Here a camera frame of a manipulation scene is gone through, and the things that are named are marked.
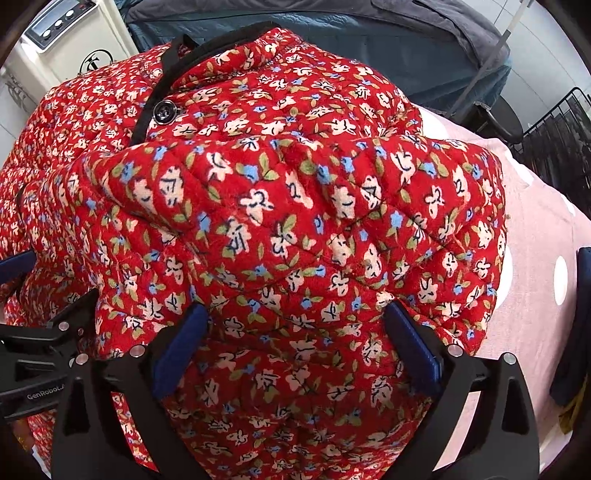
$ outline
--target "logo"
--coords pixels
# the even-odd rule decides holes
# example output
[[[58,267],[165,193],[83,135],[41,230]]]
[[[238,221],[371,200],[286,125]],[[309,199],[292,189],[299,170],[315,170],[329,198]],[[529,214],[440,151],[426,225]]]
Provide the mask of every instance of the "logo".
[[[86,73],[91,72],[92,70],[98,70],[101,67],[111,65],[112,63],[113,55],[111,55],[111,52],[100,48],[99,50],[95,50],[94,52],[86,56],[86,58],[82,62],[82,65],[80,65],[79,73]]]
[[[62,391],[64,389],[64,387],[65,387],[65,384],[61,384],[56,387],[50,388],[49,390],[41,390],[41,391],[34,393],[34,394],[28,394],[27,398],[29,400],[36,400],[38,398],[45,397],[47,395],[52,395],[54,393],[58,393],[59,391]]]

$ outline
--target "black gripper frame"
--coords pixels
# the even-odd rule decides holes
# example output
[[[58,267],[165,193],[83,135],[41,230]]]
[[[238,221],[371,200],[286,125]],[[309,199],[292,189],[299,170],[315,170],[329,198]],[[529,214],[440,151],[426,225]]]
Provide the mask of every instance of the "black gripper frame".
[[[161,330],[141,356],[74,362],[57,409],[53,480],[210,480],[152,394],[151,373],[182,322]],[[158,472],[138,464],[113,406],[122,393]]]
[[[57,406],[78,343],[94,332],[97,299],[98,291],[90,290],[48,328],[0,325],[0,416],[6,421]]]
[[[442,389],[382,480],[537,479],[540,444],[534,409],[515,355],[503,353],[498,360],[485,359],[462,349],[461,355],[454,356],[433,329],[411,324],[444,366]],[[456,347],[450,349],[455,355]],[[470,392],[480,392],[480,397],[458,457],[434,471]]]

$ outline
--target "pink bedsheet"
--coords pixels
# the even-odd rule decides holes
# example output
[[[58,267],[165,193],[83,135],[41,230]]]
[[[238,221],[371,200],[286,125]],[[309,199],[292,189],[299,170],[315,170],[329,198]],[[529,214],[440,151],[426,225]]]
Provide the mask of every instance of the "pink bedsheet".
[[[424,134],[488,148],[503,166],[507,251],[496,310],[478,356],[513,352],[525,375],[540,435],[540,468],[568,442],[557,428],[558,407],[548,394],[574,318],[576,252],[591,246],[591,221],[564,196],[517,163],[500,140],[484,140],[421,109]],[[477,394],[471,394],[440,466],[452,462],[466,436]]]

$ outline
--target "blue gripper pad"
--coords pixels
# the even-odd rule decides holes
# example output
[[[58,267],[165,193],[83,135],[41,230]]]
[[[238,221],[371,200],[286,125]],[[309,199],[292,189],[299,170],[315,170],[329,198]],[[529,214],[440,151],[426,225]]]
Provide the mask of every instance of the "blue gripper pad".
[[[35,266],[35,262],[37,262],[37,256],[33,250],[0,261],[0,285],[29,273]]]
[[[386,307],[384,327],[413,388],[424,395],[437,396],[441,392],[443,358],[438,350],[441,342],[433,330],[418,325],[399,301]]]
[[[184,317],[178,333],[153,366],[152,394],[158,400],[174,392],[207,333],[209,314],[203,305],[192,304]]]

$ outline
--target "red floral jacket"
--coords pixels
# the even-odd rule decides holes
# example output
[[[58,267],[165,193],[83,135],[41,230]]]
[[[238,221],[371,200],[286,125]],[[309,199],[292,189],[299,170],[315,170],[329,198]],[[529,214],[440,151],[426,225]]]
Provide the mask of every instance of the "red floral jacket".
[[[0,171],[0,258],[37,254],[16,294],[0,287],[6,318],[44,325],[98,287],[105,358],[200,302],[207,341],[165,406],[212,477],[378,478],[430,401],[382,310],[400,299],[476,352],[505,251],[501,165],[425,138],[378,72],[275,25],[189,46],[70,80],[33,113]],[[51,421],[30,419],[46,459]]]

